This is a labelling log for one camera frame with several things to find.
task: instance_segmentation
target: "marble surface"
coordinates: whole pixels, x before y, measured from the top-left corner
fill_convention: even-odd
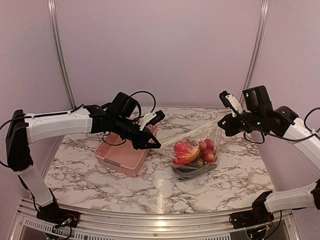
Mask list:
[[[162,144],[230,113],[227,109],[161,108]],[[222,136],[218,168],[185,182],[177,182],[171,159],[151,150],[137,177],[105,168],[93,152],[101,134],[65,136],[45,182],[61,204],[127,213],[183,214],[251,206],[264,191],[274,190],[254,144],[242,135]]]

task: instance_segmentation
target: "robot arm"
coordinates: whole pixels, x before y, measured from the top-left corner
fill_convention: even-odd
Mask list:
[[[226,136],[240,132],[259,131],[292,143],[320,170],[320,137],[309,131],[304,121],[286,106],[273,110],[264,86],[243,91],[249,112],[240,107],[237,99],[226,91],[220,94],[225,107],[231,114],[224,116],[218,125]],[[317,208],[320,210],[320,179],[307,186],[286,191],[268,191],[261,194],[252,204],[252,210],[233,213],[230,222],[234,228],[249,227],[273,220],[273,212],[287,209]]]
[[[136,107],[139,108],[139,117],[129,119]],[[79,213],[59,208],[33,163],[29,144],[68,134],[113,132],[123,140],[130,140],[134,149],[158,149],[161,144],[146,126],[155,125],[164,117],[161,110],[141,116],[138,101],[122,92],[103,106],[86,105],[72,111],[39,115],[17,110],[5,140],[7,164],[39,203],[37,218],[52,222],[66,221],[68,215],[78,216]]]

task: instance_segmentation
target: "red apple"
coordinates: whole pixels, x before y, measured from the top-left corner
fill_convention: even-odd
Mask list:
[[[204,141],[206,143],[207,148],[212,148],[214,146],[214,143],[212,142],[211,139],[208,138],[208,139],[205,139]]]
[[[174,151],[182,152],[183,150],[189,149],[190,144],[186,141],[178,141],[174,144]]]
[[[211,153],[211,154],[208,154],[204,157],[204,160],[207,162],[207,163],[212,163],[215,159],[215,156]]]
[[[200,154],[198,146],[191,146],[186,141],[176,142],[174,145],[175,157],[173,163],[176,165],[186,165],[196,160]]]
[[[209,148],[209,147],[206,150],[204,150],[202,153],[205,156],[208,155],[208,154],[214,154],[213,151],[211,150],[211,148]]]
[[[199,142],[199,148],[200,148],[201,151],[206,150],[206,148],[207,148],[207,143],[206,143],[205,141]]]

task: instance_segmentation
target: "wall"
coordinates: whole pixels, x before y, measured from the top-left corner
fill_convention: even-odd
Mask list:
[[[265,85],[273,107],[288,106],[304,118],[320,106],[320,2],[270,1],[266,32],[252,83]],[[320,114],[309,125],[319,126]],[[320,171],[291,144],[266,137],[259,145],[278,190],[315,182]],[[320,211],[294,211],[302,240],[320,239]]]
[[[77,104],[148,90],[160,106],[222,107],[240,96],[261,1],[56,1],[66,67]],[[137,96],[150,105],[149,96]]]
[[[47,1],[0,1],[0,123],[14,110],[27,113],[69,108],[55,53]],[[5,135],[0,132],[0,160],[6,161]],[[55,139],[31,146],[39,170]],[[26,194],[12,170],[0,166],[0,240],[8,239],[20,200]]]

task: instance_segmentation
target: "plastic bag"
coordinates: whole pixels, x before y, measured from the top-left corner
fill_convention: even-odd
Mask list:
[[[221,128],[209,122],[162,146],[171,160],[171,169],[179,181],[194,179],[218,167]]]

